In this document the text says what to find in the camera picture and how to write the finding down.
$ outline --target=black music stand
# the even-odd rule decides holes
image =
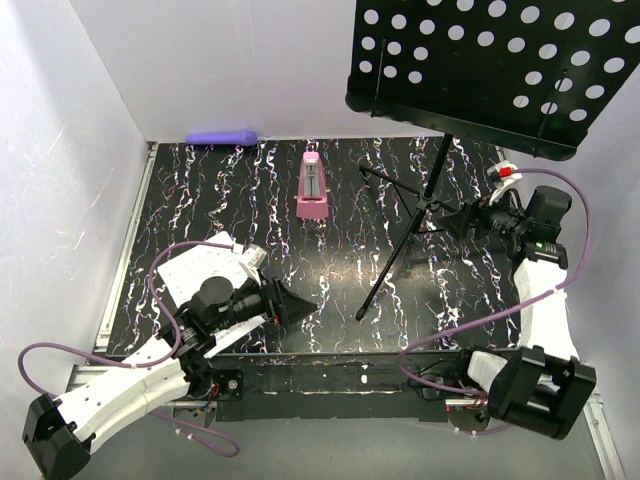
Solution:
[[[361,320],[434,197],[453,135],[568,160],[640,63],[640,2],[358,0],[346,102],[356,112],[445,132],[409,225],[358,310]]]

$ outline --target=gray wall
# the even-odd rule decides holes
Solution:
[[[420,135],[344,103],[355,0],[71,0],[145,138]]]
[[[36,393],[18,374],[28,343],[90,349],[146,144],[68,2],[0,2],[0,478],[36,479],[21,442]],[[34,352],[62,392],[76,358]]]
[[[640,397],[639,125],[636,69],[571,160],[554,163],[507,152],[519,166],[566,173],[588,195],[595,229],[593,257],[585,275],[568,289],[569,322],[578,353],[597,369],[605,414],[628,478],[640,478],[640,432],[635,427],[635,399]],[[559,185],[542,176],[527,177],[523,183],[528,192],[536,184]],[[574,205],[560,240],[570,248],[575,267],[584,242],[584,213],[575,195]]]

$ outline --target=purple cylinder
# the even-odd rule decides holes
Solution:
[[[187,135],[189,145],[242,145],[248,147],[258,142],[258,135],[253,130],[226,133],[196,133]]]

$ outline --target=white paper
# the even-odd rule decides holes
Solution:
[[[220,232],[206,241],[222,245],[234,245],[231,236],[227,232]],[[241,261],[253,265],[256,258],[258,258],[253,250],[247,251],[244,255],[241,253],[241,248],[229,250],[198,245],[160,265],[158,273],[167,286],[173,302],[179,307],[191,300],[193,294],[200,290],[202,283],[209,277],[220,275],[228,278],[233,288],[241,287],[249,278],[242,267]],[[264,322],[265,319],[262,316],[257,316],[216,333],[216,346],[207,352],[205,357],[211,358]]]

